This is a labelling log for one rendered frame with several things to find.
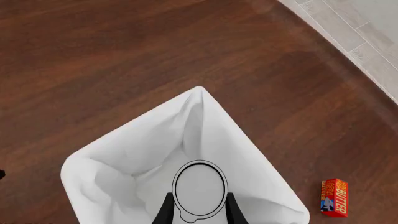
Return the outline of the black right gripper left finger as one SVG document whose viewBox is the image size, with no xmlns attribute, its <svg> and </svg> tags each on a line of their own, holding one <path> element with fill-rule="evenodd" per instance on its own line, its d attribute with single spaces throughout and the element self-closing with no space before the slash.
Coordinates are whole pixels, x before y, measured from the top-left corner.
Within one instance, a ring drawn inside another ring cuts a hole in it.
<svg viewBox="0 0 398 224">
<path fill-rule="evenodd" d="M 180 209 L 177 198 L 172 192 L 166 194 L 164 202 L 155 216 L 152 224 L 173 224 L 175 207 Z"/>
</svg>

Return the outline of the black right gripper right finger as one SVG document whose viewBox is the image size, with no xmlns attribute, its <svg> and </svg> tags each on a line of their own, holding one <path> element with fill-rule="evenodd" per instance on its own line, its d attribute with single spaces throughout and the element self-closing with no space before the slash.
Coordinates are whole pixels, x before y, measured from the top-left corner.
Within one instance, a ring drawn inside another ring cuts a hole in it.
<svg viewBox="0 0 398 224">
<path fill-rule="evenodd" d="M 227 193 L 225 209 L 228 224 L 249 224 L 231 192 Z"/>
</svg>

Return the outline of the red butter box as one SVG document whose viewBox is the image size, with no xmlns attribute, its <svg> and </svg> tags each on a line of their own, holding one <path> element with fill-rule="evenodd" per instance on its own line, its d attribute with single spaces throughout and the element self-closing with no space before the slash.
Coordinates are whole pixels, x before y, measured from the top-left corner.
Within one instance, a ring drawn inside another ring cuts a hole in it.
<svg viewBox="0 0 398 224">
<path fill-rule="evenodd" d="M 321 188 L 320 211 L 329 217 L 348 217 L 348 183 L 340 179 L 324 180 Z"/>
</svg>

